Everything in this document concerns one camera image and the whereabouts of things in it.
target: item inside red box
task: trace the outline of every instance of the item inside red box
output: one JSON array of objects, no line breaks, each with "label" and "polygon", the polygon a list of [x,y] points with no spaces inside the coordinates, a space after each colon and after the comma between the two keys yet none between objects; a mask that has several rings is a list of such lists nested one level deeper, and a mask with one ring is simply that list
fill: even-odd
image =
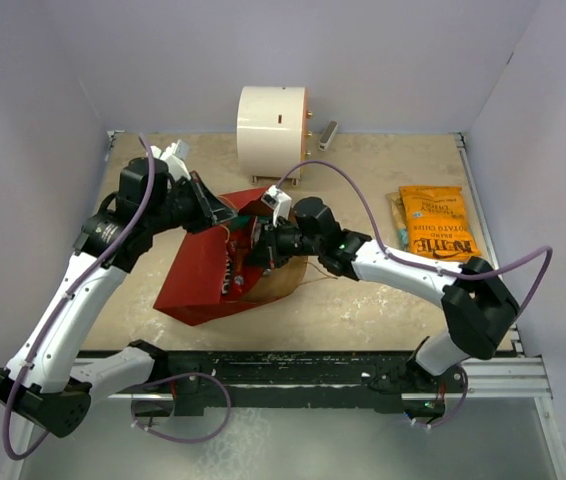
[{"label": "item inside red box", "polygon": [[260,222],[272,215],[261,202],[265,188],[221,195],[239,211],[228,225],[187,234],[154,308],[188,325],[233,315],[292,293],[303,281],[306,257],[264,275],[244,265]]}]

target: yellow package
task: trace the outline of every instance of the yellow package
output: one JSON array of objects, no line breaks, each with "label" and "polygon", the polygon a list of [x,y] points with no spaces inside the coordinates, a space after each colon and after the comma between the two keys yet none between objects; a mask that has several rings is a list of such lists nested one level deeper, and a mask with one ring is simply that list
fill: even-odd
[{"label": "yellow package", "polygon": [[400,192],[410,252],[455,262],[481,255],[470,232],[461,187],[400,187]]}]

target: tabletop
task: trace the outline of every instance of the tabletop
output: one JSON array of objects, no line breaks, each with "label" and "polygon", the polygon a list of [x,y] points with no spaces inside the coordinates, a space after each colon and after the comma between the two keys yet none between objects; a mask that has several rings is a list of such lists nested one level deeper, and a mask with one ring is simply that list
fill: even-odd
[{"label": "tabletop", "polygon": [[[234,134],[155,134],[161,149],[182,139],[190,144],[187,165],[215,193],[254,188],[239,170]],[[118,186],[120,170],[144,156],[138,137],[117,136],[99,202]],[[398,247],[386,195],[403,185],[463,187],[470,227],[487,258],[468,178],[452,135],[339,134],[327,152],[312,159],[343,168],[361,187],[387,245]],[[260,180],[257,186],[272,181]],[[293,201],[319,196],[343,228],[371,234],[363,206],[336,172],[308,165],[298,187],[285,184]],[[412,350],[425,336],[446,328],[442,311],[408,293],[347,278],[326,279],[308,268],[305,283],[268,305],[191,327],[154,310],[153,304],[185,235],[181,229],[158,235],[132,273],[112,295],[94,324],[84,350],[119,350],[147,340],[164,350]],[[506,339],[502,349],[511,349]]]}]

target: white drum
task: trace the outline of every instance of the white drum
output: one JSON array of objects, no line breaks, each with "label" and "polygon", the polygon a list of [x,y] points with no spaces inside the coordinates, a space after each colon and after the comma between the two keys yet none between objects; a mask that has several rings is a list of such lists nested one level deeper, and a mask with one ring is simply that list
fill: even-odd
[{"label": "white drum", "polygon": [[[241,171],[278,178],[306,156],[307,110],[305,87],[244,87],[236,118],[236,144]],[[290,177],[301,178],[301,169]]]}]

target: gray wall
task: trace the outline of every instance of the gray wall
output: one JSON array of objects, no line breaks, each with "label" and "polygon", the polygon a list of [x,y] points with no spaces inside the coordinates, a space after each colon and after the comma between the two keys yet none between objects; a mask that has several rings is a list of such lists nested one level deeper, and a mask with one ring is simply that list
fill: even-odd
[{"label": "gray wall", "polygon": [[58,286],[106,145],[39,2],[0,2],[0,366]]},{"label": "gray wall", "polygon": [[45,0],[108,128],[233,131],[244,85],[321,129],[465,131],[538,0]]},{"label": "gray wall", "polygon": [[[555,247],[519,322],[542,353],[566,442],[566,2],[545,1],[469,135],[469,158],[501,262]],[[522,295],[538,265],[507,276]]]}]

